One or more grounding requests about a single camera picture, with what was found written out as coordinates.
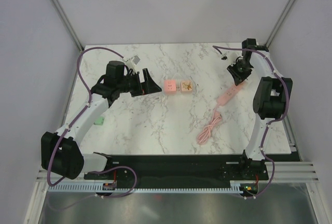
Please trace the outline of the pink cube socket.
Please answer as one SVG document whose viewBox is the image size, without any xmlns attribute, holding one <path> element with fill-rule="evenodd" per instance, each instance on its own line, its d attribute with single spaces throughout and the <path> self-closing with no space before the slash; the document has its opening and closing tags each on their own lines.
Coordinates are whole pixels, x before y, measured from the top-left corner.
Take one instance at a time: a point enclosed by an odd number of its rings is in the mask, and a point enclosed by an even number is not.
<svg viewBox="0 0 332 224">
<path fill-rule="evenodd" d="M 176 80 L 164 80 L 164 93 L 166 95 L 172 95 L 177 93 L 177 83 Z"/>
</svg>

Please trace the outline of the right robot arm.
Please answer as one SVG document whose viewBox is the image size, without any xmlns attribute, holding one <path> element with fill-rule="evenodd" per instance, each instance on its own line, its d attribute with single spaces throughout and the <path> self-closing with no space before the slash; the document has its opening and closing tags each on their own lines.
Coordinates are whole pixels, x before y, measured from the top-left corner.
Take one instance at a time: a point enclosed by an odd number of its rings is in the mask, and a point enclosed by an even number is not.
<svg viewBox="0 0 332 224">
<path fill-rule="evenodd" d="M 270 60 L 268 48 L 258 45 L 256 39 L 244 40 L 241 51 L 242 57 L 227 67 L 235 85 L 244 82 L 252 70 L 256 71 L 260 81 L 253 98 L 253 111 L 256 114 L 254 129 L 237 171 L 243 179 L 256 175 L 264 178 L 269 129 L 272 123 L 283 120 L 287 115 L 293 81 L 277 71 Z"/>
</svg>

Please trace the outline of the peach cube socket adapter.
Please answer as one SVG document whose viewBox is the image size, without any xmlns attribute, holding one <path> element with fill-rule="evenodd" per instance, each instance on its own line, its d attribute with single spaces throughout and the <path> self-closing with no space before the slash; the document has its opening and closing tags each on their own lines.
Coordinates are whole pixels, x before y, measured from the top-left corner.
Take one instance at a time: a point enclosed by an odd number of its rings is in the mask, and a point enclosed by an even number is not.
<svg viewBox="0 0 332 224">
<path fill-rule="evenodd" d="M 182 80 L 180 83 L 181 93 L 192 93 L 193 92 L 193 84 L 191 80 Z"/>
</svg>

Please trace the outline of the pink power strip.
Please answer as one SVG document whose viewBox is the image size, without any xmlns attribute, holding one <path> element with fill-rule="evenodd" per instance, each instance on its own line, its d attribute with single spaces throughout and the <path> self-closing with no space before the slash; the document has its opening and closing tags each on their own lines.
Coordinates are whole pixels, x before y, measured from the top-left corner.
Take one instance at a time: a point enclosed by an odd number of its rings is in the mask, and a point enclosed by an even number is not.
<svg viewBox="0 0 332 224">
<path fill-rule="evenodd" d="M 246 86 L 246 82 L 242 82 L 239 85 L 233 84 L 229 89 L 227 89 L 217 100 L 218 106 L 225 106 L 231 99 L 233 99 L 237 93 Z"/>
</svg>

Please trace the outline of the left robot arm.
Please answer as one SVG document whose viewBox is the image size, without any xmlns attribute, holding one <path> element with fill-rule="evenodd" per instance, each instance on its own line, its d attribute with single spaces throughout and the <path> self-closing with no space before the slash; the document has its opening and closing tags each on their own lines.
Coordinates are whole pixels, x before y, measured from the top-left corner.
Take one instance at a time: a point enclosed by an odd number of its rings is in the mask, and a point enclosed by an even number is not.
<svg viewBox="0 0 332 224">
<path fill-rule="evenodd" d="M 125 74 L 126 65 L 120 61 L 110 61 L 106 73 L 88 91 L 87 101 L 68 123 L 54 133 L 46 132 L 41 137 L 41 166 L 47 175 L 56 173 L 64 178 L 75 179 L 80 173 L 94 172 L 108 179 L 114 167 L 101 153 L 83 154 L 80 142 L 93 126 L 98 117 L 106 112 L 122 93 L 132 97 L 161 92 L 153 81 L 148 69 L 143 69 L 144 81 L 139 73 Z"/>
</svg>

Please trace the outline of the green charger plug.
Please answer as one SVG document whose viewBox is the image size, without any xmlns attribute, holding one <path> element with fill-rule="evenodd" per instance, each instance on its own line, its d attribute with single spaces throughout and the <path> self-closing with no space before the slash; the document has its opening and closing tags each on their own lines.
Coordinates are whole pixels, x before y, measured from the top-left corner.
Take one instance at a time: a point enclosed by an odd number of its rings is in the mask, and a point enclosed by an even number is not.
<svg viewBox="0 0 332 224">
<path fill-rule="evenodd" d="M 94 125 L 103 125 L 104 121 L 105 121 L 105 117 L 103 117 L 103 116 L 99 116 L 99 117 L 96 119 L 96 121 L 94 122 Z"/>
</svg>

